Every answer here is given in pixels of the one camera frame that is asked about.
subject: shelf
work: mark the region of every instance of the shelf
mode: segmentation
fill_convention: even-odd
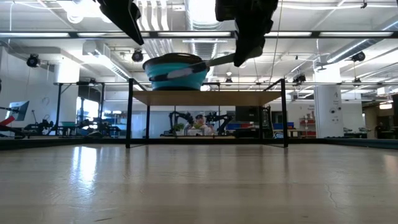
[[[148,106],[263,106],[280,97],[279,91],[135,91]]]

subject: computer monitor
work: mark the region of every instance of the computer monitor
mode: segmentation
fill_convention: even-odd
[[[8,111],[7,118],[13,116],[15,118],[15,121],[25,120],[25,115],[28,106],[29,106],[29,101],[10,103],[9,107],[13,109],[13,111]]]
[[[235,120],[258,122],[259,121],[258,106],[237,106],[235,108]]]

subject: blue bowl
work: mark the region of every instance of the blue bowl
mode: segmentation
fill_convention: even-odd
[[[152,78],[200,62],[203,60],[196,55],[171,53],[152,58],[146,61],[142,67],[148,78]],[[182,78],[152,82],[152,90],[200,90],[207,72],[208,70],[204,70]]]

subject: ceiling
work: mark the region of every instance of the ceiling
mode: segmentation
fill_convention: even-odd
[[[10,25],[13,31],[114,31],[119,30],[114,24],[106,23],[99,17],[85,17],[80,23],[72,24],[68,20],[66,10],[59,9],[65,1],[3,1],[0,0],[0,30],[9,31]],[[139,7],[143,10],[142,1],[139,2]],[[161,3],[160,1],[147,1],[147,20],[149,21],[149,29],[157,30],[152,23],[152,3],[156,2],[156,10],[158,12],[158,23],[161,24]],[[205,13],[212,13],[214,6],[206,4],[211,0],[203,0],[201,4],[203,16]],[[397,16],[398,8],[395,1],[367,1],[368,7],[361,9],[363,1],[333,1],[333,0],[293,0],[280,1],[279,7],[274,13],[272,20],[274,26],[272,30],[379,30],[380,25],[389,19]],[[321,7],[350,7],[350,9],[331,9]],[[44,9],[45,7],[52,7],[56,9]],[[187,11],[185,9],[184,0],[170,0],[167,1],[167,25],[170,30],[188,30]],[[224,22],[220,28],[221,30],[234,30],[234,22]],[[232,39],[219,39],[222,43],[217,44],[215,56],[230,54],[235,51],[235,43]],[[313,62],[310,60],[317,60],[319,55],[331,54],[338,49],[344,47],[346,44],[354,40],[361,39],[267,39],[263,50],[263,55],[250,59],[246,66],[236,68],[233,64],[226,64],[217,66],[212,75],[208,77],[208,81],[224,82],[227,77],[227,72],[231,72],[231,78],[234,83],[237,82],[272,82],[285,77],[291,82],[292,78],[298,74],[298,70],[291,72],[294,68],[300,66],[300,72],[304,73],[307,81],[312,81],[314,73]],[[190,51],[190,44],[184,43],[183,39],[172,39],[169,44],[174,49],[174,52]],[[134,63],[131,60],[131,54],[134,49],[139,48],[133,40],[127,39],[103,39],[96,40],[98,45],[107,45],[111,51],[111,59],[128,71],[130,76],[134,77],[139,82],[147,82],[148,79],[142,69],[142,64],[149,55],[144,55],[144,61]],[[82,55],[81,46],[84,40],[11,40],[11,46],[24,49],[26,47],[58,47],[81,60],[86,61],[85,56]],[[158,40],[146,40],[145,45],[159,45]],[[396,58],[398,56],[398,41],[396,39],[386,39],[373,46],[363,50],[366,54],[366,59],[363,62],[357,62],[354,69],[353,62],[342,61],[340,66],[341,78],[343,81],[351,81],[355,76],[362,74],[377,72],[386,66],[391,66],[393,69],[387,72],[381,72],[377,75],[369,76],[363,75],[363,82],[381,82],[383,80],[397,81],[397,69],[394,69]],[[114,82],[117,80],[115,74],[98,64],[84,64],[81,69],[81,77],[95,77],[99,80],[106,80],[107,82]],[[223,86],[222,88],[229,89],[253,89],[251,85],[231,85]],[[367,91],[374,91],[375,86],[367,86],[361,89],[363,93]]]

